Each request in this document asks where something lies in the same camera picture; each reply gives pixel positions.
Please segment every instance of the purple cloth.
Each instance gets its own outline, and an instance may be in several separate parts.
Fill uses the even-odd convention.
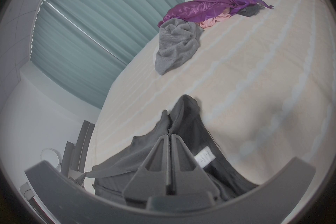
[[[193,0],[184,2],[171,8],[157,26],[160,27],[164,22],[171,18],[198,23],[217,17],[226,7],[231,9],[230,14],[232,16],[239,10],[257,3],[262,4],[267,8],[273,7],[267,5],[263,0]]]

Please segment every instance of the clothing label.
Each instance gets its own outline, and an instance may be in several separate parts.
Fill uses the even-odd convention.
[[[199,164],[200,167],[206,167],[210,162],[216,159],[215,155],[212,154],[210,148],[206,146],[203,148],[196,156],[195,160]]]

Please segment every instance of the teal curtain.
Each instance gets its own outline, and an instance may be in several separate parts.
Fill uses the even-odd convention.
[[[60,86],[101,108],[112,82],[184,0],[44,0],[31,60]]]

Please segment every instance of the tiled ceiling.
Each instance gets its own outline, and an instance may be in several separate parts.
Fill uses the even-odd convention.
[[[41,0],[11,0],[0,22],[0,111],[29,60],[31,33]]]

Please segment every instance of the striped bed sheet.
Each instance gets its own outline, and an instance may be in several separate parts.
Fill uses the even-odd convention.
[[[111,86],[86,158],[90,171],[149,132],[188,94],[224,156],[262,184],[292,157],[317,168],[296,210],[311,197],[336,151],[335,22],[323,0],[264,0],[274,9],[232,16],[205,29],[196,54],[160,76],[158,35]],[[94,193],[93,179],[84,182]]]

